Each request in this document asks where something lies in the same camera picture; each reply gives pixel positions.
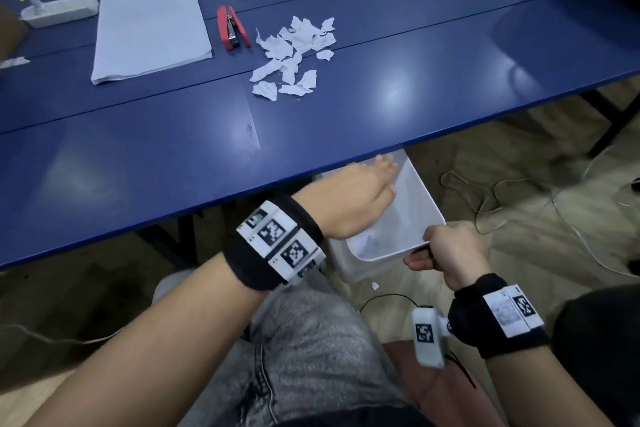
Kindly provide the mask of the person's right hand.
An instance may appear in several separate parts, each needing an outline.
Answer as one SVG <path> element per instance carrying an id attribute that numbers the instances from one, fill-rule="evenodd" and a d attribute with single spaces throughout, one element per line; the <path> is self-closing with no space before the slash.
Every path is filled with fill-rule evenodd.
<path id="1" fill-rule="evenodd" d="M 469 221 L 430 226 L 423 239 L 433 254 L 434 270 L 443 274 L 452 291 L 471 286 L 493 272 L 484 241 Z"/>

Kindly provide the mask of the white power strip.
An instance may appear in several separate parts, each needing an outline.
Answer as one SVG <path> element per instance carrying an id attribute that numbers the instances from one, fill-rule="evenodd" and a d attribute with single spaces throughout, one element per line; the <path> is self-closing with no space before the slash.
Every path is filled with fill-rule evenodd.
<path id="1" fill-rule="evenodd" d="M 24 8 L 20 18 L 32 28 L 45 28 L 91 18 L 98 13 L 98 0 L 55 0 L 43 2 L 40 7 Z"/>

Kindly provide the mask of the red stapler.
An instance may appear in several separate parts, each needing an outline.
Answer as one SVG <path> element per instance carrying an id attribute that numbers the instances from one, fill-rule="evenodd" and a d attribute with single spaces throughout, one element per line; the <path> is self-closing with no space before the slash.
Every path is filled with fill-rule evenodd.
<path id="1" fill-rule="evenodd" d="M 233 51 L 239 47 L 241 40 L 246 47 L 252 46 L 244 26 L 231 6 L 220 6 L 217 10 L 217 20 L 220 38 L 227 51 Z"/>

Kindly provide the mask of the black fabric object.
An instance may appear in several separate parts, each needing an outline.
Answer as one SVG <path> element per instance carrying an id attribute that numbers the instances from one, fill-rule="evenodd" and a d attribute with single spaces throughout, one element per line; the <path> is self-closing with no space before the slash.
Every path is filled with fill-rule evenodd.
<path id="1" fill-rule="evenodd" d="M 615 427 L 640 427 L 640 284 L 565 302 L 553 324 L 551 345 Z"/>

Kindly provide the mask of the black table leg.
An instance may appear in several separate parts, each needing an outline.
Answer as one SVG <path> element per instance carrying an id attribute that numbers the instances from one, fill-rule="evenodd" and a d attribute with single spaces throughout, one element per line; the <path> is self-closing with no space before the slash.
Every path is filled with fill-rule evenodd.
<path id="1" fill-rule="evenodd" d="M 200 261 L 198 260 L 193 216 L 202 219 L 204 213 L 199 210 L 196 213 L 177 218 L 178 239 L 174 239 L 159 224 L 136 230 L 135 234 L 169 261 L 176 271 L 197 268 Z"/>
<path id="2" fill-rule="evenodd" d="M 579 95 L 610 123 L 603 136 L 596 141 L 588 152 L 589 158 L 595 158 L 611 145 L 616 136 L 640 112 L 640 91 L 626 108 L 619 108 L 597 89 L 582 92 Z"/>

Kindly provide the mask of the pile of torn paper scraps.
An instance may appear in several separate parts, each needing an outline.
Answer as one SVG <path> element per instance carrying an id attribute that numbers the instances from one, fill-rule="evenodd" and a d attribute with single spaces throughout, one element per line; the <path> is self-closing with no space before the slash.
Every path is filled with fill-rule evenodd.
<path id="1" fill-rule="evenodd" d="M 337 42 L 334 24 L 334 17 L 316 26 L 307 18 L 294 16 L 291 24 L 281 27 L 276 35 L 263 38 L 256 32 L 255 42 L 268 61 L 252 72 L 252 94 L 276 101 L 281 94 L 303 97 L 313 93 L 317 70 L 313 67 L 301 72 L 302 60 L 313 53 L 318 60 L 331 61 L 332 46 Z"/>

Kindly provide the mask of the person's left forearm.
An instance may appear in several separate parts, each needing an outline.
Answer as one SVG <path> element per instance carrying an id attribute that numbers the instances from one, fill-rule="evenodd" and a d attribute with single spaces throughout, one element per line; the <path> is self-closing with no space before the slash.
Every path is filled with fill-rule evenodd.
<path id="1" fill-rule="evenodd" d="M 25 427 L 177 427 L 269 292 L 217 254 L 93 353 Z"/>

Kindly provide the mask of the white plastic bin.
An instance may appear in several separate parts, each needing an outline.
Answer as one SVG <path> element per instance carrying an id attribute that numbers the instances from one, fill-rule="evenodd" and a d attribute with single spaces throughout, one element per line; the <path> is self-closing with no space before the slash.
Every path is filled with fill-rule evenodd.
<path id="1" fill-rule="evenodd" d="M 403 149 L 391 153 L 398 165 L 394 181 L 397 195 L 382 217 L 364 231 L 375 231 L 387 254 L 375 261 L 362 261 L 349 251 L 346 240 L 330 239 L 328 247 L 338 277 L 346 284 L 359 282 L 399 265 L 403 257 L 423 246 L 424 231 L 445 220 L 428 189 Z"/>

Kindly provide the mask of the person's left hand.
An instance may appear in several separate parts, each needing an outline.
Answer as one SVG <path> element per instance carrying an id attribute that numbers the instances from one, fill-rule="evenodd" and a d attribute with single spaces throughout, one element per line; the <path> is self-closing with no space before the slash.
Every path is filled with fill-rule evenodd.
<path id="1" fill-rule="evenodd" d="M 367 207 L 382 188 L 394 185 L 398 170 L 392 155 L 378 155 L 371 164 L 349 164 L 328 178 L 314 181 L 292 198 L 324 237 L 348 239 L 369 228 Z"/>

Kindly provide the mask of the black marker wristband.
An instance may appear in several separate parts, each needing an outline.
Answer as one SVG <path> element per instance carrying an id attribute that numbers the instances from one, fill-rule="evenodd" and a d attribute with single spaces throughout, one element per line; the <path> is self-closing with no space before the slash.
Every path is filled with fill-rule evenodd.
<path id="1" fill-rule="evenodd" d="M 255 291 L 296 286 L 326 258 L 324 235 L 291 196 L 264 201 L 237 228 L 223 255 L 236 277 Z"/>
<path id="2" fill-rule="evenodd" d="M 550 344 L 524 291 L 493 273 L 454 293 L 448 319 L 452 334 L 485 360 Z"/>

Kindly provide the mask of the pink stool seat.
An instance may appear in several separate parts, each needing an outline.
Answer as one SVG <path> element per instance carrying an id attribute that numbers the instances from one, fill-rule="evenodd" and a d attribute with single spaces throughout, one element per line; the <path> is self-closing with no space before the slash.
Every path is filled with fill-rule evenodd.
<path id="1" fill-rule="evenodd" d="M 436 427 L 508 427 L 482 385 L 464 367 L 423 367 L 412 341 L 383 344 L 409 397 Z"/>

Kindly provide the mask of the person's right forearm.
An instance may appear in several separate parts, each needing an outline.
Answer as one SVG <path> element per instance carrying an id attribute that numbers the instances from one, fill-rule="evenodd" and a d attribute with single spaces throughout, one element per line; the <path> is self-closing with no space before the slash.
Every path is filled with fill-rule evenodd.
<path id="1" fill-rule="evenodd" d="M 614 427 L 547 346 L 485 363 L 511 427 Z"/>

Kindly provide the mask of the person's grey jeans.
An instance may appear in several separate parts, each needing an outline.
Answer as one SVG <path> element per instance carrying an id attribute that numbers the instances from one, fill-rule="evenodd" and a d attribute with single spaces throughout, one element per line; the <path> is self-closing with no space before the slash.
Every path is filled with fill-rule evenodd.
<path id="1" fill-rule="evenodd" d="M 319 271 L 268 295 L 178 427 L 434 427 Z"/>

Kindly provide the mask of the stack of white paper sheets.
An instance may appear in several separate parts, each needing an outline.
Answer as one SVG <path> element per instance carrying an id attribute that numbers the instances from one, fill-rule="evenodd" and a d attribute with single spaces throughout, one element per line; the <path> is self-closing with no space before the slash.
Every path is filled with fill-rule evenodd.
<path id="1" fill-rule="evenodd" d="M 93 85 L 212 58 L 198 0 L 100 0 Z"/>

